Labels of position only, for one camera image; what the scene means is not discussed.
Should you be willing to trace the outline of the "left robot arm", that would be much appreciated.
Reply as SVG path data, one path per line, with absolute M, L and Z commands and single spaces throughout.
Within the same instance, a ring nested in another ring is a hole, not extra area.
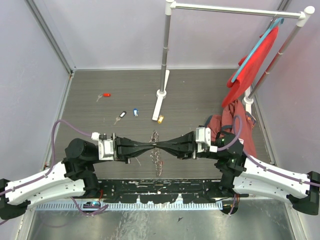
M 49 169 L 16 181 L 0 181 L 0 218 L 17 218 L 45 202 L 68 197 L 95 198 L 101 187 L 94 165 L 137 157 L 156 145 L 93 132 L 93 142 L 75 138 L 65 149 L 65 158 Z

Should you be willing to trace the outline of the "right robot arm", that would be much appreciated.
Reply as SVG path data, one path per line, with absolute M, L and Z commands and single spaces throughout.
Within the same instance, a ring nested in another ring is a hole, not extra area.
M 213 159 L 222 176 L 219 191 L 225 197 L 258 195 L 291 204 L 311 216 L 319 214 L 320 175 L 297 173 L 265 163 L 244 150 L 237 135 L 225 133 L 210 140 L 211 130 L 201 126 L 180 137 L 152 145 L 178 159 Z

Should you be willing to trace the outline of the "metal disc keyring organizer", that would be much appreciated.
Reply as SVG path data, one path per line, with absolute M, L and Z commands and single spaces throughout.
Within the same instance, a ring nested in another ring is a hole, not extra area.
M 156 130 L 152 132 L 152 135 L 150 137 L 150 143 L 155 144 L 159 141 L 159 134 Z M 160 177 L 163 172 L 163 161 L 161 159 L 161 153 L 159 148 L 153 148 L 151 150 L 151 160 L 155 165 L 155 174 L 157 177 Z

